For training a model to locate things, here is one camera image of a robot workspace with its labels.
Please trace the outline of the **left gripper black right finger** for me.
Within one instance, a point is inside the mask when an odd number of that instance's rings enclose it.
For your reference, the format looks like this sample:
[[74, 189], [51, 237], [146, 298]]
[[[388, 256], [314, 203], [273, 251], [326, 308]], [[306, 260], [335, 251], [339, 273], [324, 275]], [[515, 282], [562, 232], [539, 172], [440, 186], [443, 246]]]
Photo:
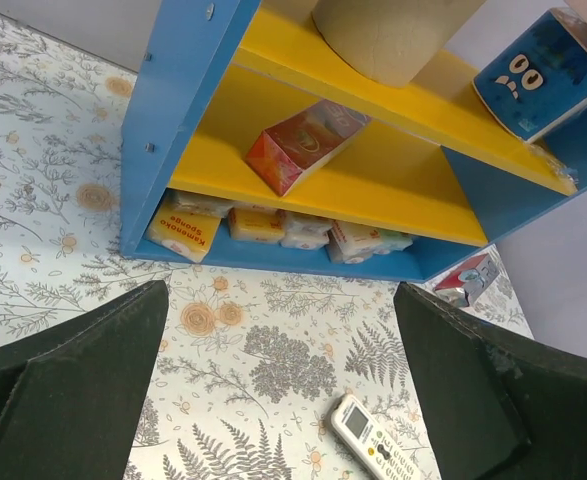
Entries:
[[398, 326], [444, 479], [587, 479], [587, 358], [400, 283]]

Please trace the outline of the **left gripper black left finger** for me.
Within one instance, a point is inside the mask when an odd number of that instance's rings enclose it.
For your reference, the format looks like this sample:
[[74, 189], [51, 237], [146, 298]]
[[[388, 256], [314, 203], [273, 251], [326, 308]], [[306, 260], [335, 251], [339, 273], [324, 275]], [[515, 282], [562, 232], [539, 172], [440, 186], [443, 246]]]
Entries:
[[0, 347], [0, 479], [121, 479], [168, 313], [149, 281]]

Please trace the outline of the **white air conditioner remote control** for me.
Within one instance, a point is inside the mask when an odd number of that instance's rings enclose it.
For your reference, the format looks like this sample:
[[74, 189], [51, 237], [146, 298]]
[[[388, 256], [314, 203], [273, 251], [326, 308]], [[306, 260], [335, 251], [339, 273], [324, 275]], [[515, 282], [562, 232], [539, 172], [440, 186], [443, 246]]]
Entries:
[[374, 478], [419, 480], [417, 465], [353, 394], [338, 398], [329, 414], [337, 438]]

